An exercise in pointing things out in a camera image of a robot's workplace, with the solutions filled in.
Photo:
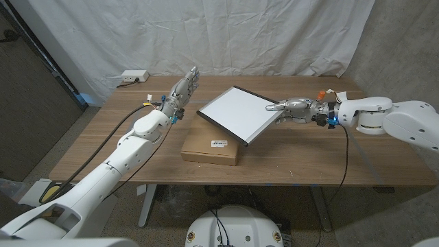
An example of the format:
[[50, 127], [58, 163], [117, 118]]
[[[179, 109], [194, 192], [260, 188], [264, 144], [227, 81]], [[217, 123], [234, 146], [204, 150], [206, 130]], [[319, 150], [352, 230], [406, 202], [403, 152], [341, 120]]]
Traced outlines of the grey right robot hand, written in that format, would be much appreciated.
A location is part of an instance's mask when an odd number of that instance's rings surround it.
[[328, 124], [329, 129], [332, 129], [338, 125], [340, 106], [339, 102], [321, 102], [309, 98], [294, 97], [267, 105], [265, 109], [267, 111], [281, 111], [281, 114], [274, 121], [275, 124], [286, 121], [297, 124], [315, 122], [322, 127]]

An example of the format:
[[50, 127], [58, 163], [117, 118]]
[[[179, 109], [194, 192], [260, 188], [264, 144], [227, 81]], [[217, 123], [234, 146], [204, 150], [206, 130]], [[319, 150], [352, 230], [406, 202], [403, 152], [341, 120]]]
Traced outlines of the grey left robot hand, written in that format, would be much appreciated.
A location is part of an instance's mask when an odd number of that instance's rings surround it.
[[200, 72], [193, 67], [181, 80], [175, 83], [168, 96], [162, 97], [160, 111], [167, 117], [175, 117], [189, 103], [194, 91], [198, 88]]

